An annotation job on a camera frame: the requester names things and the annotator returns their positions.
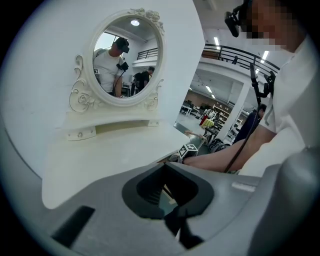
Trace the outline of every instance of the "white table surface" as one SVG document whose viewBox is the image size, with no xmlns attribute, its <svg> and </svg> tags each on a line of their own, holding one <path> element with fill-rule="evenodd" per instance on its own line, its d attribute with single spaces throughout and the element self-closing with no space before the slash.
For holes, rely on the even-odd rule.
<svg viewBox="0 0 320 256">
<path fill-rule="evenodd" d="M 42 179 L 44 205 L 54 209 L 94 181 L 156 163 L 190 142 L 164 121 L 156 127 L 144 123 L 109 124 L 97 128 L 97 136 L 78 141 L 67 141 L 60 131 Z"/>
</svg>

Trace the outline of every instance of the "white t-shirt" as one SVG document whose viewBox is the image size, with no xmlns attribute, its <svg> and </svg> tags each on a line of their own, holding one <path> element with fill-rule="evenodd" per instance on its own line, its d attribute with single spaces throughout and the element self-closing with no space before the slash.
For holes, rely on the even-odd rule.
<svg viewBox="0 0 320 256">
<path fill-rule="evenodd" d="M 262 177 L 268 166 L 281 164 L 306 146 L 313 146 L 320 113 L 311 90 L 317 92 L 320 87 L 318 74 L 318 51 L 307 37 L 276 75 L 273 98 L 259 123 L 276 135 L 244 164 L 240 175 Z"/>
<path fill-rule="evenodd" d="M 116 76 L 120 76 L 120 70 L 117 64 L 122 65 L 123 59 L 118 57 L 112 57 L 109 54 L 109 50 L 97 49 L 93 53 L 93 68 L 98 70 L 98 77 L 100 79 L 101 87 L 107 92 L 111 93 L 114 87 Z"/>
<path fill-rule="evenodd" d="M 216 112 L 211 111 L 211 113 L 209 114 L 209 118 L 210 119 L 215 119 L 216 115 L 217 115 Z"/>
</svg>

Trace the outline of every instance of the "white pillar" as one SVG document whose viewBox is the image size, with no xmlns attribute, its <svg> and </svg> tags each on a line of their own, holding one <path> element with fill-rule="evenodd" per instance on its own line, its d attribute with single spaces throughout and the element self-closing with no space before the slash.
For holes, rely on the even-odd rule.
<svg viewBox="0 0 320 256">
<path fill-rule="evenodd" d="M 228 119 L 226 120 L 226 122 L 224 123 L 223 127 L 221 128 L 221 130 L 219 131 L 219 133 L 217 134 L 216 138 L 220 139 L 222 141 L 224 141 L 230 127 L 233 125 L 233 123 L 236 121 L 236 119 L 238 118 L 239 113 L 242 110 L 242 107 L 245 103 L 245 100 L 247 98 L 249 89 L 250 89 L 250 84 L 249 83 L 245 83 L 242 86 L 240 95 L 238 97 L 238 100 L 236 101 Z"/>
</svg>

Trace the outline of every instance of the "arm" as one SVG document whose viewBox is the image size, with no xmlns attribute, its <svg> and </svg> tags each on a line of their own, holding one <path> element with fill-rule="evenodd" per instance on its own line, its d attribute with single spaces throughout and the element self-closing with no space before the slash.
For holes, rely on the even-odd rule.
<svg viewBox="0 0 320 256">
<path fill-rule="evenodd" d="M 262 125 L 259 125 L 249 137 L 240 155 L 229 170 L 235 171 L 241 169 L 247 160 L 249 160 L 249 158 L 260 149 L 261 145 L 270 142 L 275 135 L 276 134 L 274 132 L 268 130 Z M 244 141 L 245 140 L 242 139 L 232 146 L 216 153 L 186 158 L 183 163 L 196 168 L 223 172 Z"/>
<path fill-rule="evenodd" d="M 118 78 L 119 78 L 119 76 L 116 75 L 115 80 L 116 81 L 118 80 L 118 82 L 115 85 L 114 91 L 115 91 L 115 96 L 119 98 L 121 96 L 122 77 L 120 77 L 119 79 Z"/>
</svg>

